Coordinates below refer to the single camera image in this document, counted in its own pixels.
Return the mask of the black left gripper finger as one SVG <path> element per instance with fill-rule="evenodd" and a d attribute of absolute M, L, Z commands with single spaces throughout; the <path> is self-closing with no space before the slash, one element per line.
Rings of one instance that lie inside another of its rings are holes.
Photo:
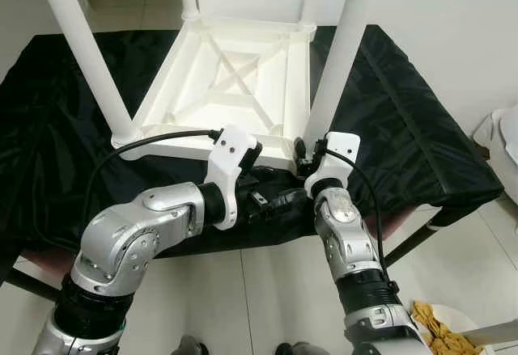
<path fill-rule="evenodd" d="M 271 188 L 261 190 L 264 204 L 261 204 L 262 215 L 283 215 L 286 213 L 306 211 L 312 200 L 303 188 Z"/>

